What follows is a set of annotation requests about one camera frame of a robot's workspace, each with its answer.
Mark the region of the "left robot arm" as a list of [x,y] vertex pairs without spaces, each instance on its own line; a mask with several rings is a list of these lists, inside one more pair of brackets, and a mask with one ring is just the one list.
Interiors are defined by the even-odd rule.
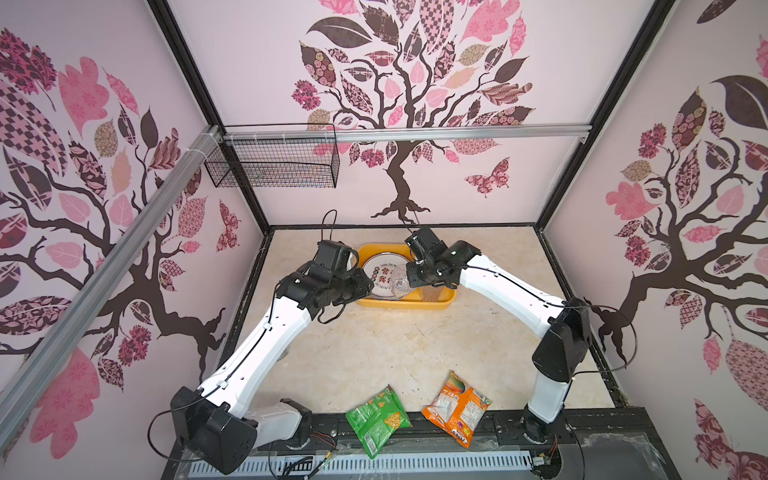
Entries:
[[291,342],[329,305],[367,297],[372,280],[355,267],[344,272],[309,263],[276,285],[270,306],[228,360],[196,389],[180,388],[170,408],[179,443],[222,474],[233,473],[255,447],[295,436],[308,411],[281,401],[254,420],[246,413],[267,374]]

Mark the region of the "clear cup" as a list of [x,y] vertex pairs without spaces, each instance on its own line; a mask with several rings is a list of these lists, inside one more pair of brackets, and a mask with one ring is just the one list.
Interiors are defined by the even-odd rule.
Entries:
[[392,270],[390,290],[395,300],[403,299],[414,291],[408,278],[406,265],[397,266]]
[[435,303],[439,302],[442,295],[443,287],[423,286],[419,288],[420,299],[422,302]]

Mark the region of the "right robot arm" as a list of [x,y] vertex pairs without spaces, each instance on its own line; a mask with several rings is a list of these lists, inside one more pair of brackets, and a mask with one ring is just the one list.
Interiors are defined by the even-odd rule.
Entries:
[[411,287],[463,286],[493,301],[521,320],[540,339],[532,355],[537,377],[521,419],[528,441],[545,443],[561,416],[577,367],[593,343],[584,300],[545,293],[505,271],[477,247],[459,240],[448,246],[429,228],[413,232],[405,244]]

